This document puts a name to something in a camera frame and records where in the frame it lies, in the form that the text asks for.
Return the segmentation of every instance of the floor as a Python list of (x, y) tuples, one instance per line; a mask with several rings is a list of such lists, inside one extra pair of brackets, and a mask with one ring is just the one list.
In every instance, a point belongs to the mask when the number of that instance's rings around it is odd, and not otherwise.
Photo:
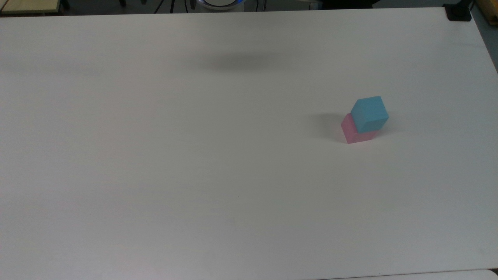
[[(126, 7), (121, 7), (119, 0), (68, 0), (71, 9), (66, 15), (89, 14), (127, 14), (127, 13), (154, 13), (161, 0), (126, 0)], [(158, 13), (169, 13), (172, 0), (163, 0)], [(264, 0), (247, 0), (246, 11), (263, 11)], [(441, 7), (444, 3), (453, 3), (457, 0), (380, 0), (374, 8), (402, 8), (402, 7)], [(316, 5), (298, 0), (267, 0), (267, 11), (281, 10), (308, 10), (316, 9)], [(174, 13), (192, 12), (185, 0), (175, 0)], [(484, 43), (488, 48), (491, 59), (498, 71), (498, 26), (491, 26), (484, 19), (481, 11), (476, 6), (472, 15), (479, 27)]]

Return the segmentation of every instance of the white table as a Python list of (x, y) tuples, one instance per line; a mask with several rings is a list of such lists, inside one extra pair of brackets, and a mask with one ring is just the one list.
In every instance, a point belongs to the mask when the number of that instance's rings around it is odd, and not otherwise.
[[(2, 279), (498, 264), (498, 75), (473, 21), (413, 8), (0, 26)], [(345, 144), (340, 121), (376, 95), (382, 133)]]
[(422, 273), (408, 275), (349, 278), (351, 280), (498, 280), (489, 270), (457, 271), (441, 273)]

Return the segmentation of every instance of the stacked blocks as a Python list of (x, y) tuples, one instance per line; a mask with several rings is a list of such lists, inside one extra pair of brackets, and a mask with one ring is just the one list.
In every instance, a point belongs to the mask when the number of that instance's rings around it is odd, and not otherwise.
[(346, 142), (372, 140), (388, 118), (380, 96), (358, 99), (341, 123)]

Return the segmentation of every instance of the pink cube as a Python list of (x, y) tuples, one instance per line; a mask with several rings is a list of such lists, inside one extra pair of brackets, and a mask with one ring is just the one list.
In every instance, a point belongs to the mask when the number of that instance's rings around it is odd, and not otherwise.
[(358, 131), (356, 130), (355, 122), (353, 121), (353, 116), (351, 116), (351, 114), (346, 115), (343, 122), (341, 123), (341, 127), (348, 144), (372, 140), (378, 132), (378, 130), (376, 130), (365, 133), (358, 133)]

